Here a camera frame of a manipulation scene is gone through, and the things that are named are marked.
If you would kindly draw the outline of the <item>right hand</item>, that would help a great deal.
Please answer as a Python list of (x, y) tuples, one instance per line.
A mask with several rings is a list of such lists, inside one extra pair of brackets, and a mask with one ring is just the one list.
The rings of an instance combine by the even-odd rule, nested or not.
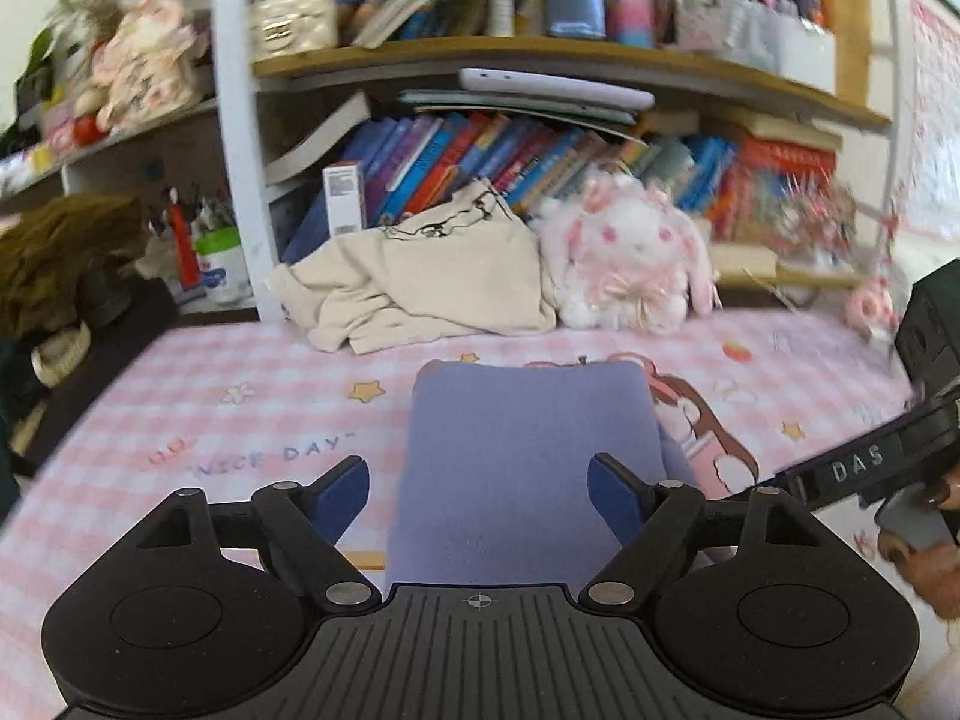
[(942, 514), (958, 511), (958, 465), (914, 496), (900, 530), (882, 528), (877, 549), (942, 621), (958, 619), (958, 544)]

